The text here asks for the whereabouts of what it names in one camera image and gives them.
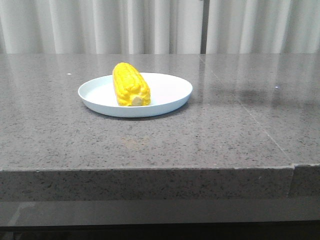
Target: corn on the cob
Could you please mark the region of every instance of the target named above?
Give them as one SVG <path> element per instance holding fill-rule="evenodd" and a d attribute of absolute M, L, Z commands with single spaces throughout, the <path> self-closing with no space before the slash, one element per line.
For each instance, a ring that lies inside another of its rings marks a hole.
<path fill-rule="evenodd" d="M 151 102 L 150 88 L 140 72 L 129 63 L 118 63 L 112 72 L 113 86 L 120 106 L 146 106 Z"/>

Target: countertop seam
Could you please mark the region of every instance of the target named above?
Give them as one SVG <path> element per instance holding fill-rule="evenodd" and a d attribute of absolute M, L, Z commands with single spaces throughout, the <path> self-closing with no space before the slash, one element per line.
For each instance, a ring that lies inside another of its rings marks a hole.
<path fill-rule="evenodd" d="M 201 59 L 201 57 L 198 55 L 198 58 L 200 59 L 200 61 L 206 65 L 206 63 Z M 226 87 L 224 85 L 224 83 L 221 81 L 221 79 L 214 73 L 214 71 L 212 69 L 210 69 L 210 72 L 216 77 L 216 79 L 218 79 L 218 81 L 222 84 L 222 86 Z M 235 100 L 245 109 L 245 111 L 250 115 L 250 117 L 258 124 L 259 128 L 262 129 L 262 131 L 271 139 L 272 142 L 274 142 L 274 144 L 281 150 L 281 152 L 288 158 L 288 160 L 290 160 L 290 162 L 292 161 L 292 159 L 290 158 L 290 156 L 284 151 L 284 149 L 277 143 L 277 141 L 268 133 L 268 131 L 256 120 L 255 116 L 243 105 L 243 103 L 239 100 L 239 98 L 237 96 L 235 96 L 234 94 L 232 94 L 232 96 L 235 98 Z"/>

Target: gray speckled surface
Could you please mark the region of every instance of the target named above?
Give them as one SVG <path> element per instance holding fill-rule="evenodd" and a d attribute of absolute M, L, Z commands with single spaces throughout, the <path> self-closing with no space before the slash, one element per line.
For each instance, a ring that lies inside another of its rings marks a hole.
<path fill-rule="evenodd" d="M 320 162 L 318 58 L 0 55 L 0 200 L 286 198 L 294 164 Z M 79 86 L 118 62 L 182 77 L 191 98 L 148 118 L 89 110 Z"/>
<path fill-rule="evenodd" d="M 320 166 L 298 165 L 294 168 L 289 197 L 319 196 Z"/>

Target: white plate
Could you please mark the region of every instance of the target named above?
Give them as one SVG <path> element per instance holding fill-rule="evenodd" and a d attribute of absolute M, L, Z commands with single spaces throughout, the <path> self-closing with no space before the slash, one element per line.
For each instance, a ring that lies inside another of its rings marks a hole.
<path fill-rule="evenodd" d="M 113 117 L 141 118 L 169 113 L 184 105 L 192 92 L 190 82 L 172 75 L 141 72 L 150 87 L 148 106 L 119 106 L 112 75 L 102 76 L 82 84 L 78 94 L 91 110 Z"/>

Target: curtain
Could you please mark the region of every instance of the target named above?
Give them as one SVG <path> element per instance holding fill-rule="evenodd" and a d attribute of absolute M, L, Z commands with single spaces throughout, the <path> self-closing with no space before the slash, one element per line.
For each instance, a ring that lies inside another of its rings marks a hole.
<path fill-rule="evenodd" d="M 320 0 L 0 0 L 0 53 L 315 53 Z"/>

